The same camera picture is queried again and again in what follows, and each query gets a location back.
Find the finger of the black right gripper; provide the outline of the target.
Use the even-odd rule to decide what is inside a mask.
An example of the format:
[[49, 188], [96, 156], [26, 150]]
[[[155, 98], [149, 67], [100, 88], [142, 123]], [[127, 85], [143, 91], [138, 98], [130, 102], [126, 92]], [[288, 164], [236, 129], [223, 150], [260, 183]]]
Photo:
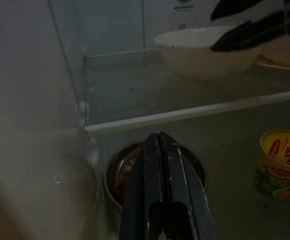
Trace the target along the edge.
[[276, 12], [259, 21], [247, 21], [226, 32], [211, 47], [216, 52], [234, 52], [254, 48], [285, 34], [285, 14]]
[[283, 0], [221, 0], [211, 13], [210, 20], [243, 14], [247, 19], [257, 19], [281, 10]]

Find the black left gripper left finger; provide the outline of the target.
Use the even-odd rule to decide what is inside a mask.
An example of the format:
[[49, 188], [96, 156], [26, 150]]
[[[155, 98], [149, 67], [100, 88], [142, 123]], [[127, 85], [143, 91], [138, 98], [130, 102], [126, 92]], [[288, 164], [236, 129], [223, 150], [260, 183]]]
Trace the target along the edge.
[[160, 163], [158, 135], [152, 133], [141, 145], [125, 185], [121, 218], [122, 240], [158, 240], [162, 233]]

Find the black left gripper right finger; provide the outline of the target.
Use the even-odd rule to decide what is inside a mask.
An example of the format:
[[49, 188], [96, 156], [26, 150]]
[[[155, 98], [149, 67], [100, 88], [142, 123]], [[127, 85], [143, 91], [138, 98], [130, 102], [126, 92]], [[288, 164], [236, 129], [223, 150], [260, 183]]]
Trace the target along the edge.
[[215, 240], [215, 226], [195, 169], [175, 139], [160, 133], [165, 173], [164, 234], [169, 240]]

